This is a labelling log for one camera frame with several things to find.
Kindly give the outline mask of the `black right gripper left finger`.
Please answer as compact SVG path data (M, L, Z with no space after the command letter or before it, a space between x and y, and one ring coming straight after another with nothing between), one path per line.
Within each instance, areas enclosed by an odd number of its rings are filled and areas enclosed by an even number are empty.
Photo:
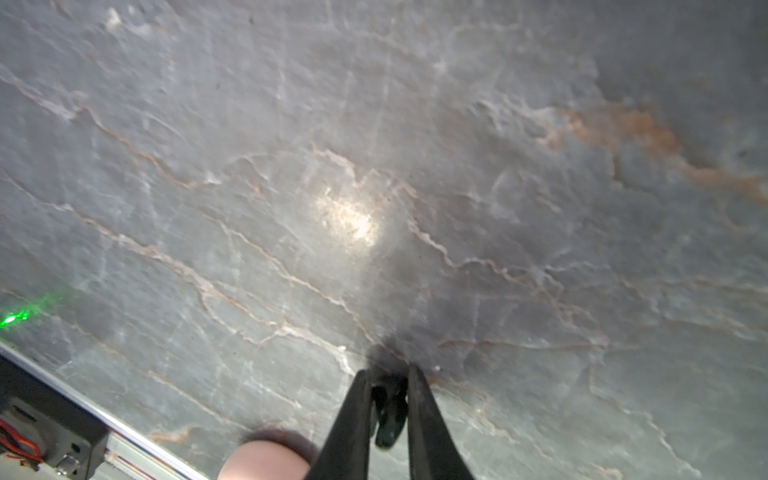
M306 480L368 478L373 412L371 393L367 371L358 371Z

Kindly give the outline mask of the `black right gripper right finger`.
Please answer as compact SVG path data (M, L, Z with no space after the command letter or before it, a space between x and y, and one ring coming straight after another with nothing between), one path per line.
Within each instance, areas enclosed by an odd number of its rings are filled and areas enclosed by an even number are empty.
M408 372L408 453L412 480L473 480L423 371Z

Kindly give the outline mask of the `pink earbud charging case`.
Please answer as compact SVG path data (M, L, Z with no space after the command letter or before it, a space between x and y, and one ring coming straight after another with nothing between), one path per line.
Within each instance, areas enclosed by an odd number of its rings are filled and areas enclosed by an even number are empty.
M224 462L218 480L298 480L304 479L315 452L274 440L244 443Z

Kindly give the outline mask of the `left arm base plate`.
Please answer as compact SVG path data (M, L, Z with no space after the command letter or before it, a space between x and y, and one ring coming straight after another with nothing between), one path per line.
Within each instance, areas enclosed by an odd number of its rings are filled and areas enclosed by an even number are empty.
M62 479L90 479L109 430L97 417L13 362L1 360L1 455Z

